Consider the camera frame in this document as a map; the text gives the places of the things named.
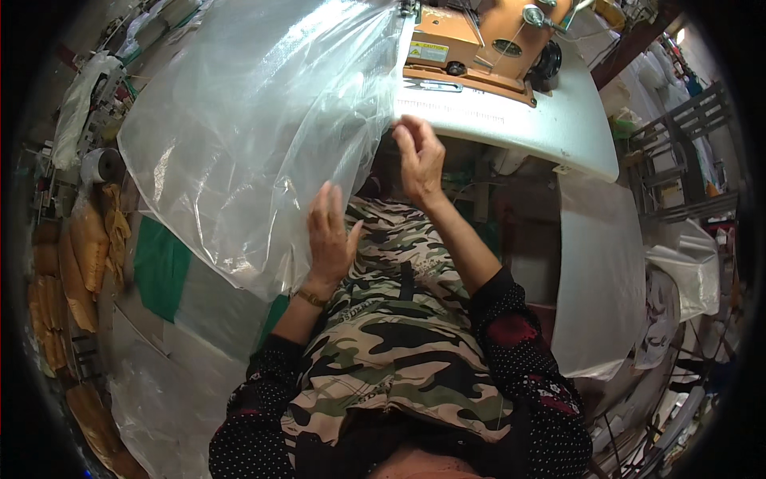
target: sewing machine knob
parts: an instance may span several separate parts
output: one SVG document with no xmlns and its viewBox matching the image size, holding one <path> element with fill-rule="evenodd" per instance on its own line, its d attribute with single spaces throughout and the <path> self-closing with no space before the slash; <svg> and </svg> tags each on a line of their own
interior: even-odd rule
<svg viewBox="0 0 766 479">
<path fill-rule="evenodd" d="M 447 64 L 447 74 L 453 77 L 459 77 L 466 74 L 466 66 L 459 61 L 451 61 Z"/>
<path fill-rule="evenodd" d="M 524 21 L 533 27 L 542 28 L 545 23 L 545 13 L 543 13 L 537 5 L 524 5 L 524 9 L 522 9 L 522 17 L 524 18 Z"/>
</svg>

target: sewing machine handwheel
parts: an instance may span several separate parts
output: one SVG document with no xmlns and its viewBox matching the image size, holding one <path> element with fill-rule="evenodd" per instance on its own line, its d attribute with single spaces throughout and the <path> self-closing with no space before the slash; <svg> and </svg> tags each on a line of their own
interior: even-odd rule
<svg viewBox="0 0 766 479">
<path fill-rule="evenodd" d="M 551 40 L 542 49 L 540 61 L 532 68 L 542 80 L 550 80 L 561 69 L 561 47 Z"/>
<path fill-rule="evenodd" d="M 447 64 L 447 74 L 452 75 L 453 77 L 459 77 L 460 75 L 466 74 L 467 69 L 466 66 L 459 61 L 451 61 Z"/>
</svg>

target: woman's left hand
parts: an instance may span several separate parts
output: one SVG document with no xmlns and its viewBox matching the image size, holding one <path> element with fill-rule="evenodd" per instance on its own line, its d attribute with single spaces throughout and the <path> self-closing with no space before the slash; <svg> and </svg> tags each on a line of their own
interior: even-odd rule
<svg viewBox="0 0 766 479">
<path fill-rule="evenodd" d="M 362 234 L 360 220 L 346 235 L 342 202 L 340 187 L 325 182 L 311 202 L 306 219 L 312 264 L 305 288 L 321 300 L 329 300 L 349 273 Z"/>
</svg>

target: wristwatch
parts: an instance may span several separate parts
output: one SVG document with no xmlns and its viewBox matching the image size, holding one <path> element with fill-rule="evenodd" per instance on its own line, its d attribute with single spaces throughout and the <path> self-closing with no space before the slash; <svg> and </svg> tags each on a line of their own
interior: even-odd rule
<svg viewBox="0 0 766 479">
<path fill-rule="evenodd" d="M 317 307 L 324 307 L 328 303 L 328 300 L 320 300 L 314 293 L 306 291 L 303 288 L 298 290 L 298 296 Z"/>
</svg>

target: polka dot shirt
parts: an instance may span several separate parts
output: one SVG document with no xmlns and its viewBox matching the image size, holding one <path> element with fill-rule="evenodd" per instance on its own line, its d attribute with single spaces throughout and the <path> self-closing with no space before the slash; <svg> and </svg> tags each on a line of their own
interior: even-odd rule
<svg viewBox="0 0 766 479">
<path fill-rule="evenodd" d="M 571 381 L 559 374 L 524 296 L 503 269 L 476 292 L 470 306 L 473 334 L 493 381 L 515 403 L 513 414 L 528 416 L 529 432 L 509 453 L 522 458 L 526 477 L 581 477 L 592 454 L 582 401 Z M 248 379 L 232 393 L 227 419 L 210 443 L 214 479 L 297 477 L 280 419 L 299 392 L 295 384 L 302 354 L 302 346 L 271 335 L 253 356 Z M 365 452 L 354 455 L 364 460 Z"/>
</svg>

